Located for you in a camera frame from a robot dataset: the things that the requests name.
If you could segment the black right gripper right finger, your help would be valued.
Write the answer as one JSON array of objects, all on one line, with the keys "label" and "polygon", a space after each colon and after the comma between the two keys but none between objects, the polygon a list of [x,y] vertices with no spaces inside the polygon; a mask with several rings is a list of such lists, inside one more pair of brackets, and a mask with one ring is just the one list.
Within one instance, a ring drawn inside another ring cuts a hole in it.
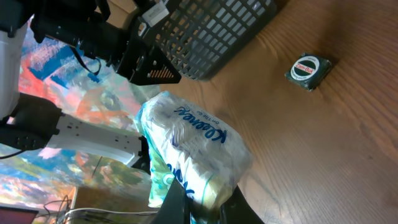
[{"label": "black right gripper right finger", "polygon": [[264,224],[256,212],[247,203],[237,186],[232,196],[220,208],[221,224]]}]

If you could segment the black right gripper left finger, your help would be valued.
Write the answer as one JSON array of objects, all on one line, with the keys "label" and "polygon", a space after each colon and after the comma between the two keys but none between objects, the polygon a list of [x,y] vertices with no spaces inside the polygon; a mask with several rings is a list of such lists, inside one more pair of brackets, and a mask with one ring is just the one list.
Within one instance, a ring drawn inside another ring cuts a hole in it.
[{"label": "black right gripper left finger", "polygon": [[189,224],[188,197],[177,179],[174,179],[165,200],[150,224]]}]

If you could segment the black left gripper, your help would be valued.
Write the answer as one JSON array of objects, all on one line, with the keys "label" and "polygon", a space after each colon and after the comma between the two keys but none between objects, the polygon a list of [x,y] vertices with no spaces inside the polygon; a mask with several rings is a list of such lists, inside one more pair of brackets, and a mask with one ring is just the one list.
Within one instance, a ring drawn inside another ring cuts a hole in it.
[{"label": "black left gripper", "polygon": [[127,29],[108,22],[106,28],[105,61],[118,75],[139,86],[180,82],[181,74],[154,39],[146,39],[152,35],[152,28],[142,18],[131,22]]}]

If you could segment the teal tissue pack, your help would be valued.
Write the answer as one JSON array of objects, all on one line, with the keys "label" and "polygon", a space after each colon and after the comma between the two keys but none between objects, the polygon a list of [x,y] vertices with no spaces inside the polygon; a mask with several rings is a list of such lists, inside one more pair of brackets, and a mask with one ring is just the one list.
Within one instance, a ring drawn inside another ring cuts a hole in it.
[{"label": "teal tissue pack", "polygon": [[193,202],[192,223],[219,223],[218,213],[252,164],[231,126],[203,108],[163,91],[134,120],[149,145],[149,206],[162,206],[173,180]]}]

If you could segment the dark green round-label box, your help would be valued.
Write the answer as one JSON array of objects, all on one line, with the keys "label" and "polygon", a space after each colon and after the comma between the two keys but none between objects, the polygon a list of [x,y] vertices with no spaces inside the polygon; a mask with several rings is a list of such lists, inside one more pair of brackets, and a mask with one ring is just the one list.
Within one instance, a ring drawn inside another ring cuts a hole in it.
[{"label": "dark green round-label box", "polygon": [[285,78],[307,91],[313,91],[332,67],[328,59],[303,53],[285,73]]}]

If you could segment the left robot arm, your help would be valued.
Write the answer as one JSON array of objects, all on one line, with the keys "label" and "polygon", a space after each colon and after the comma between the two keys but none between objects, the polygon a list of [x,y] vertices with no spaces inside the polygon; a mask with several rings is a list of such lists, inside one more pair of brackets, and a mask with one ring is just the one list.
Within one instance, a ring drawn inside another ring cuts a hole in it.
[{"label": "left robot arm", "polygon": [[137,1],[137,12],[123,28],[109,23],[107,1],[1,2],[1,144],[14,155],[46,147],[70,148],[149,172],[149,140],[101,128],[63,112],[53,101],[20,91],[21,68],[34,77],[66,86],[72,66],[97,80],[109,67],[138,86],[174,84],[181,74],[156,44],[165,18],[164,1]]}]

